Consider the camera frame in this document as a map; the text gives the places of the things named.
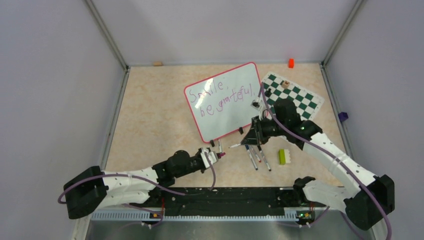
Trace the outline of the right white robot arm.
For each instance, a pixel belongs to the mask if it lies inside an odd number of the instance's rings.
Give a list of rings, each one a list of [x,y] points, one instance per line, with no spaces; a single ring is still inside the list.
[[[341,183],[328,185],[313,177],[298,178],[293,185],[293,200],[299,206],[317,202],[346,214],[359,229],[369,230],[388,219],[395,209],[394,181],[387,175],[377,176],[356,163],[331,142],[323,130],[311,120],[302,120],[295,104],[279,99],[273,105],[275,114],[270,119],[253,117],[251,128],[242,145],[261,146],[271,137],[284,136],[288,142],[315,157]]]

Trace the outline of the magenta whiteboard marker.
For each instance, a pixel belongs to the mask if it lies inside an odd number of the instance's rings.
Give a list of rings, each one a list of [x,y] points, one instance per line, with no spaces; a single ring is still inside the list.
[[[238,147],[238,146],[241,146],[241,145],[242,145],[241,143],[237,143],[237,144],[231,145],[229,148],[231,149],[231,148],[235,148],[235,147]]]

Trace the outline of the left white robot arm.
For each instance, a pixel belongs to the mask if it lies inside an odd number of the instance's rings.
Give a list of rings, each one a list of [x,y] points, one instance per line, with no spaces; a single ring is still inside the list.
[[[160,192],[185,196],[182,191],[170,189],[176,179],[207,169],[214,171],[224,155],[201,147],[193,156],[178,150],[167,160],[140,170],[104,171],[98,165],[90,166],[64,184],[57,202],[66,205],[71,220],[116,205],[145,203],[154,207],[160,202]]]

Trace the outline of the pink framed whiteboard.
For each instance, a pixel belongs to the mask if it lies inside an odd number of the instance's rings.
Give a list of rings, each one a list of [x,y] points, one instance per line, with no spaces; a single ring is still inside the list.
[[[183,93],[201,140],[209,143],[249,126],[258,115],[251,104],[260,86],[254,62],[187,85]]]

